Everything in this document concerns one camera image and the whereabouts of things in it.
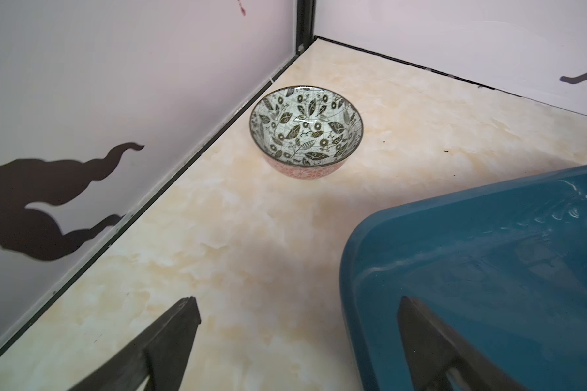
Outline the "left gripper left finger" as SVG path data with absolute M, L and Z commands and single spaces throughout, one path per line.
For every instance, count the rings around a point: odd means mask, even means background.
M 197 299 L 180 299 L 72 389 L 179 390 L 201 322 Z

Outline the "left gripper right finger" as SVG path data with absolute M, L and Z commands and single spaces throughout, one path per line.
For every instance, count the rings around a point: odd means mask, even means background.
M 421 300 L 403 296 L 397 323 L 414 389 L 526 389 Z

